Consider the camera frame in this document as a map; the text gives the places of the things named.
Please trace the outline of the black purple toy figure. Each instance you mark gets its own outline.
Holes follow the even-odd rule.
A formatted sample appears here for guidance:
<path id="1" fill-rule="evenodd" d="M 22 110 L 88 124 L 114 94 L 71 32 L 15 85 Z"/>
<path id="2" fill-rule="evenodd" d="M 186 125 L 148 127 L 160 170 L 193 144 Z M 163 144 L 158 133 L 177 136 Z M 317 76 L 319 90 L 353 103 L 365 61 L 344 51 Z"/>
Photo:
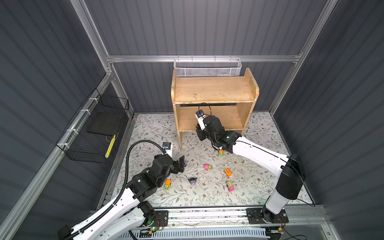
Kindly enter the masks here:
<path id="1" fill-rule="evenodd" d="M 198 178 L 192 177 L 192 178 L 188 178 L 188 181 L 189 181 L 191 186 L 195 186 L 197 184 L 197 179 Z"/>

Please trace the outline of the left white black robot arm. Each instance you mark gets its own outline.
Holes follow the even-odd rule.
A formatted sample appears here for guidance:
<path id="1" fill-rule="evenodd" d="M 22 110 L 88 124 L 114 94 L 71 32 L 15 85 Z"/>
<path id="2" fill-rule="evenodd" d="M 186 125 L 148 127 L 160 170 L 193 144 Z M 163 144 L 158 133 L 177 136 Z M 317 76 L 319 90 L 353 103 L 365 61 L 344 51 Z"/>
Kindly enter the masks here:
<path id="1" fill-rule="evenodd" d="M 155 210 L 147 201 L 163 187 L 170 174 L 183 173 L 185 158 L 173 160 L 168 154 L 154 157 L 151 167 L 124 183 L 121 192 L 108 204 L 73 227 L 64 226 L 60 240 L 112 240 L 140 226 L 150 226 Z"/>

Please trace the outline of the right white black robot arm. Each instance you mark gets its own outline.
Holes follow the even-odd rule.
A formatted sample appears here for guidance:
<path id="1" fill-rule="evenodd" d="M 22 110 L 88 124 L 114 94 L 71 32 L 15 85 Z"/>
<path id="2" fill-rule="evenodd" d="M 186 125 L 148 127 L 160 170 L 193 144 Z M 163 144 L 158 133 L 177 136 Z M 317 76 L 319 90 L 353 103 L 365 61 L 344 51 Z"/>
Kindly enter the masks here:
<path id="1" fill-rule="evenodd" d="M 255 216 L 266 223 L 287 223 L 284 207 L 298 198 L 306 178 L 301 158 L 296 154 L 286 156 L 273 152 L 237 132 L 226 131 L 219 118 L 206 115 L 202 110 L 197 111 L 195 116 L 200 141 L 208 139 L 219 153 L 226 151 L 247 158 L 279 178 L 272 194 Z"/>

